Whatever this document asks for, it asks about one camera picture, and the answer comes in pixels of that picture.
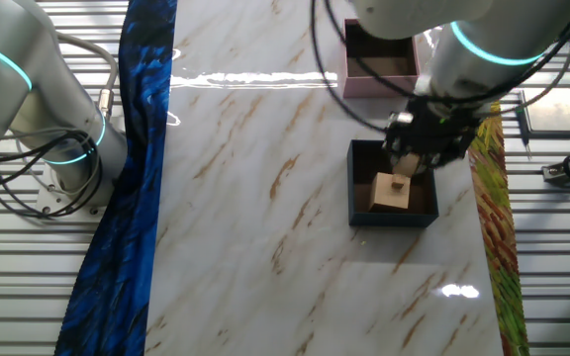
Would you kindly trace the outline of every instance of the metal rack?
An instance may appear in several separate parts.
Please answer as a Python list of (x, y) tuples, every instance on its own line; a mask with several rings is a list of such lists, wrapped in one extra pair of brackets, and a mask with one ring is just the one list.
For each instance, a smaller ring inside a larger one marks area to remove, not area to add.
[[(114, 55), (128, 1), (38, 1), (61, 31), (90, 40)], [(108, 66), (83, 49), (61, 46), (66, 62), (96, 99)], [(564, 56), (527, 83), (543, 87), (557, 74)], [(561, 87), (570, 88), (570, 71)], [(122, 116), (119, 91), (115, 118)], [(516, 95), (503, 101), (509, 108)], [(542, 181), (540, 167), (570, 154), (570, 140), (530, 143), (529, 162), (519, 124), (504, 118), (506, 161), (519, 242), (522, 294), (531, 354), (570, 356), (570, 190)], [(10, 142), (0, 152), (15, 151)], [(21, 162), (7, 168), (15, 171)], [(43, 172), (37, 165), (35, 170)], [(24, 175), (11, 184), (28, 203), (37, 199), (38, 184)], [(0, 205), (0, 355), (51, 355), (60, 323), (95, 222), (35, 224), (9, 214)]]

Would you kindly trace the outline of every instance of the marble surface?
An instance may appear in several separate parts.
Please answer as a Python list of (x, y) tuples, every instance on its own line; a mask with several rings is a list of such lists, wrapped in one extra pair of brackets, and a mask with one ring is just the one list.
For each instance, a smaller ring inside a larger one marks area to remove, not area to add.
[(349, 142), (380, 136), (323, 88), (308, 20), (307, 0), (178, 3), (146, 355), (502, 355), (467, 161), (436, 172), (428, 229), (348, 226)]

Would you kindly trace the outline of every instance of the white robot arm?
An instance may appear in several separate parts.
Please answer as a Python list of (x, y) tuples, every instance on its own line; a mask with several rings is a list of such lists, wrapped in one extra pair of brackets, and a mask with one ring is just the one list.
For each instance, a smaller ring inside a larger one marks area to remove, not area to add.
[[(34, 0), (0, 0), (0, 138), (7, 130), (87, 133), (98, 146), (103, 167), (102, 182), (89, 205), (102, 207), (127, 159), (127, 140), (107, 119), (65, 64), (48, 15)], [(28, 135), (21, 142), (34, 149), (59, 136)], [(90, 183), (89, 159), (91, 155), (74, 140), (45, 156), (60, 188), (70, 192)]]
[(353, 0), (360, 25), (372, 36), (405, 39), (436, 26), (476, 20), (499, 0)]
[(387, 130), (392, 163), (409, 154), (416, 162), (407, 175), (463, 157), (486, 105), (513, 89), (502, 87), (524, 77), (556, 39), (570, 36), (570, 0), (352, 2), (362, 28), (375, 37), (406, 38), (447, 24), (429, 75), (418, 82), (420, 97), (413, 95), (407, 113), (392, 117)]

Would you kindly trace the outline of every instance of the wooden block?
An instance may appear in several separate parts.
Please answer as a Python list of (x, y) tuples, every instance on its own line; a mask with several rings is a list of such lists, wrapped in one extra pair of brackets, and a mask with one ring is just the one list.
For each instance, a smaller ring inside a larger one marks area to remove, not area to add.
[(411, 178), (400, 174), (377, 173), (371, 188), (373, 208), (407, 209), (410, 201)]

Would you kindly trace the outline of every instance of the pink box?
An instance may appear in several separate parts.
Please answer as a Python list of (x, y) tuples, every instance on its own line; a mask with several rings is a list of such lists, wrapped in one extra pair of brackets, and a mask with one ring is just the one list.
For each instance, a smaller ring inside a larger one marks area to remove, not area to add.
[(348, 46), (343, 46), (339, 85), (343, 98), (393, 98), (394, 90), (375, 81), (365, 73), (355, 59), (357, 55), (373, 70), (393, 84), (412, 92), (420, 76), (415, 38), (382, 40), (366, 33), (356, 19), (344, 20), (342, 33)]

